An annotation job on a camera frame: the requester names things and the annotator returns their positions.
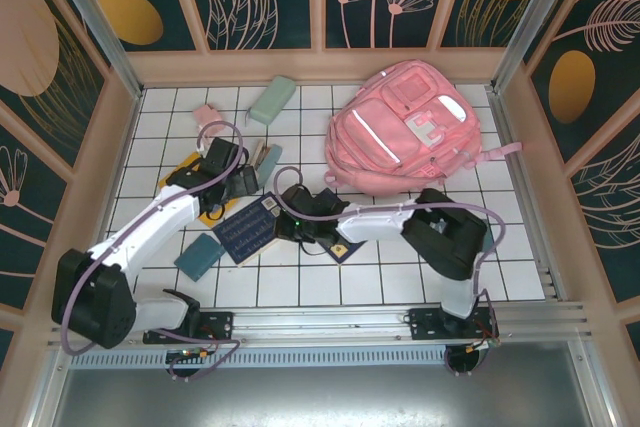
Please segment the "grey metal sheet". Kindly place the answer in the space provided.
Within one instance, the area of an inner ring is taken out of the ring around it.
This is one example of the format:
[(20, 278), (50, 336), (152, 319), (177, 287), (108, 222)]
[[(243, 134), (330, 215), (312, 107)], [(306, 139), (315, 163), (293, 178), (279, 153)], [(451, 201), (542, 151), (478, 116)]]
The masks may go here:
[(507, 345), (472, 374), (441, 365), (69, 374), (54, 427), (596, 427), (561, 344)]

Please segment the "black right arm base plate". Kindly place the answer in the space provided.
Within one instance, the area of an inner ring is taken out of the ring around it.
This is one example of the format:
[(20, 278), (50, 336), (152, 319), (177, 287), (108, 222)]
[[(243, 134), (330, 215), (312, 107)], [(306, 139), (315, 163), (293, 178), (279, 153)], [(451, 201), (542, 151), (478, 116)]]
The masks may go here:
[(466, 319), (438, 308), (413, 308), (404, 316), (413, 340), (481, 340), (498, 338), (499, 328), (488, 307), (476, 307)]

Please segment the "aluminium mounting rail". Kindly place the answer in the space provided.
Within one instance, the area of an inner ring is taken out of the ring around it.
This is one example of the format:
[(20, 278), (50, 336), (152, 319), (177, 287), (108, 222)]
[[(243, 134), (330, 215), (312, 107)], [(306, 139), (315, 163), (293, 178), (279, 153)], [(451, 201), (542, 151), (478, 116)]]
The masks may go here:
[[(593, 333), (577, 302), (495, 302), (501, 342), (587, 339)], [(408, 343), (411, 305), (232, 308), (231, 337), (243, 347)]]

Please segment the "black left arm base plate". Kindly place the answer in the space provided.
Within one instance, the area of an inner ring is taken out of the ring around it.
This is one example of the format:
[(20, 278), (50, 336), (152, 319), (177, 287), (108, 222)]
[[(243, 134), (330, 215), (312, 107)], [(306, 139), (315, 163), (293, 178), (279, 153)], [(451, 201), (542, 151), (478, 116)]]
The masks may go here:
[(176, 329), (168, 329), (171, 336), (156, 330), (145, 331), (142, 341), (147, 345), (177, 344), (181, 340), (176, 336), (188, 337), (211, 343), (213, 340), (228, 340), (233, 332), (234, 315), (232, 312), (201, 312), (188, 314)]

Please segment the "teal book with cream pages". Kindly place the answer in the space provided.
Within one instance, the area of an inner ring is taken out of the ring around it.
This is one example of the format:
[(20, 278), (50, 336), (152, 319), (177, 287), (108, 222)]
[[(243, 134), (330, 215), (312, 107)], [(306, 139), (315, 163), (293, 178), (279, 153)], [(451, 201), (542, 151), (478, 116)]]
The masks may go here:
[(277, 144), (260, 140), (250, 160), (259, 187), (264, 187), (279, 162), (283, 149)]

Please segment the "navy notebook with white print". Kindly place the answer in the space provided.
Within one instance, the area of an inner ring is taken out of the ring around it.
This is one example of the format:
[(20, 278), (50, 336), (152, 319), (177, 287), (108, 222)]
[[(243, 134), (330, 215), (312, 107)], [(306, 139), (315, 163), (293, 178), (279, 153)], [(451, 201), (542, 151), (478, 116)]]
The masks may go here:
[(277, 241), (280, 211), (276, 197), (267, 192), (214, 226), (213, 233), (234, 264), (242, 267)]

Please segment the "pink student backpack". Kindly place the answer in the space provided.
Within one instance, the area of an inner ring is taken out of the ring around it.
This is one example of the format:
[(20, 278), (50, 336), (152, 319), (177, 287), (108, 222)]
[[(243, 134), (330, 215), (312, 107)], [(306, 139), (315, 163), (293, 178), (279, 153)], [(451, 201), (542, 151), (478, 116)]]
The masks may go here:
[(484, 149), (471, 105), (435, 67), (407, 60), (367, 80), (331, 118), (325, 182), (393, 196), (521, 149), (519, 142)]

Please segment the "aluminium frame post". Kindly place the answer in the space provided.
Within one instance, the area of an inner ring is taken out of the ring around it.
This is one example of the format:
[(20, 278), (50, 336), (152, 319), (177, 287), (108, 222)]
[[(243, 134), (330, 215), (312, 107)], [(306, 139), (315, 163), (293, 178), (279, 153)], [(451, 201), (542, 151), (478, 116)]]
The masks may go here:
[(508, 85), (557, 0), (531, 0), (509, 41), (491, 80), (491, 92), (500, 94)]
[(120, 40), (109, 25), (97, 0), (73, 0), (73, 2), (83, 15), (89, 29), (94, 34), (102, 51), (106, 54), (127, 91), (135, 100), (139, 100), (142, 84), (137, 78)]

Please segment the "dark teal pencil case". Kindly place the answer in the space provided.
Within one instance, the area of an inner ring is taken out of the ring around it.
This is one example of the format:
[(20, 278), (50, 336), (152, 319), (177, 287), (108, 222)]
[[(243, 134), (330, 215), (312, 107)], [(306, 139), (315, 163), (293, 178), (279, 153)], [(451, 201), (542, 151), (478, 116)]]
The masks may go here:
[(225, 253), (224, 247), (213, 237), (201, 234), (175, 259), (174, 265), (197, 282)]

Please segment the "small pink box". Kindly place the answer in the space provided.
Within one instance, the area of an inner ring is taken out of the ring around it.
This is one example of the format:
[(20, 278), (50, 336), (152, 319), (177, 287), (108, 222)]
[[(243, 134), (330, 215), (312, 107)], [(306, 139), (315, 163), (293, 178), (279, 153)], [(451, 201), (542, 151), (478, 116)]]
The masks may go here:
[(221, 114), (217, 109), (209, 104), (204, 104), (193, 111), (194, 118), (200, 129), (204, 128), (211, 122), (222, 120)]

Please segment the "mint green pencil case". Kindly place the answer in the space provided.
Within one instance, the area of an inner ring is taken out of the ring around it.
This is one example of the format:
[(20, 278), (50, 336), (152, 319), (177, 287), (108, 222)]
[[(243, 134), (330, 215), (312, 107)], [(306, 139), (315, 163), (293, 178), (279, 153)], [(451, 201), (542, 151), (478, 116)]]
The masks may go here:
[(255, 120), (269, 126), (293, 96), (296, 83), (287, 77), (274, 77), (245, 114), (245, 122)]

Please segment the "navy book with yellow emblem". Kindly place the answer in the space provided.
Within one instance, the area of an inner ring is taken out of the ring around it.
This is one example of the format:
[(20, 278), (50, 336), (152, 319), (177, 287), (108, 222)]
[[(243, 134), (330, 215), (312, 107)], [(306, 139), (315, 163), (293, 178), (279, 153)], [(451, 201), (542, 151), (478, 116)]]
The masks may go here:
[[(331, 215), (338, 212), (339, 205), (344, 204), (339, 197), (329, 188), (319, 192), (314, 198), (317, 204), (316, 215)], [(364, 242), (352, 243), (332, 230), (327, 236), (320, 237), (316, 242), (338, 264), (342, 265), (349, 260), (363, 245)]]

